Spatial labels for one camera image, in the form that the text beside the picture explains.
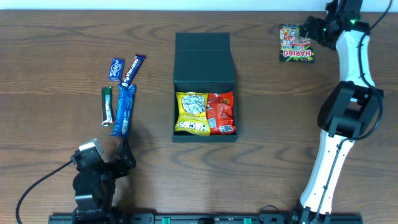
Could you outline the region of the yellow Hacks candy bag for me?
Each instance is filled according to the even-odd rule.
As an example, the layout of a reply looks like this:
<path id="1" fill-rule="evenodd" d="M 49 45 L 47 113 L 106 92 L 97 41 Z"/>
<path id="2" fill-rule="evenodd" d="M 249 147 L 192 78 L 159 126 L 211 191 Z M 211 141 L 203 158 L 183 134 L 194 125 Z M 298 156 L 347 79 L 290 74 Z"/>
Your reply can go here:
<path id="1" fill-rule="evenodd" d="M 209 136 L 211 129 L 206 117 L 208 93 L 176 92 L 178 119 L 174 131 Z"/>

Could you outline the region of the Haribo gummy bag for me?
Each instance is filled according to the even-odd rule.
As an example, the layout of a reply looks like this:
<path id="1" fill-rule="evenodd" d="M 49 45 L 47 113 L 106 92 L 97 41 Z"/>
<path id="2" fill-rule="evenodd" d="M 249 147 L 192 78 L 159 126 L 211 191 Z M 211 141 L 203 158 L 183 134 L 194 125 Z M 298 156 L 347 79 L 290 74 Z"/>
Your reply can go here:
<path id="1" fill-rule="evenodd" d="M 280 62 L 315 62 L 310 39 L 300 36 L 299 25 L 280 24 L 279 40 Z"/>

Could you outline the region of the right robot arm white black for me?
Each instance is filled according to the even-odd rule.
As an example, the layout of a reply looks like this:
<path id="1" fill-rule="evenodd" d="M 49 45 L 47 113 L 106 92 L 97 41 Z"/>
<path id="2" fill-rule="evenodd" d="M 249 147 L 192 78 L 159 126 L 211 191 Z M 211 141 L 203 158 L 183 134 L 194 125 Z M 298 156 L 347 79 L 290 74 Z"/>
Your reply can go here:
<path id="1" fill-rule="evenodd" d="M 292 223 L 333 223 L 333 194 L 346 156 L 356 141 L 368 137 L 383 112 L 383 92 L 371 78 L 368 60 L 370 27 L 357 19 L 313 16 L 300 35 L 338 52 L 340 82 L 318 113 L 320 145 L 310 180 L 297 203 Z"/>

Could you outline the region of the red Hacks candy bag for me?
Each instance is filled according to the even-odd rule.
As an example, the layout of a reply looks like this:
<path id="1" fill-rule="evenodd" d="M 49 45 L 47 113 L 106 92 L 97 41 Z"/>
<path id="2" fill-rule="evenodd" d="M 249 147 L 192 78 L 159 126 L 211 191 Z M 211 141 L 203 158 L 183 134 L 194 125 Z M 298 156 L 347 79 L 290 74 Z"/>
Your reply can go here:
<path id="1" fill-rule="evenodd" d="M 233 106 L 233 91 L 208 94 L 206 118 L 210 125 L 211 135 L 234 133 L 236 127 L 233 119 Z"/>

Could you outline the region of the blue Oreo cookie pack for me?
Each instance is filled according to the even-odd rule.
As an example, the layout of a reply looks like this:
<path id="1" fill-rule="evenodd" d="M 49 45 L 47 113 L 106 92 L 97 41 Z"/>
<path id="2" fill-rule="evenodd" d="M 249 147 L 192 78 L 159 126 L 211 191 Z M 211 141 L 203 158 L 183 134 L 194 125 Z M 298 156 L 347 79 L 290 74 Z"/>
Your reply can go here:
<path id="1" fill-rule="evenodd" d="M 134 105 L 136 86 L 130 85 L 129 87 L 124 88 L 122 85 L 119 85 L 118 88 L 118 107 L 111 136 L 121 136 L 126 138 L 128 136 L 131 112 Z"/>

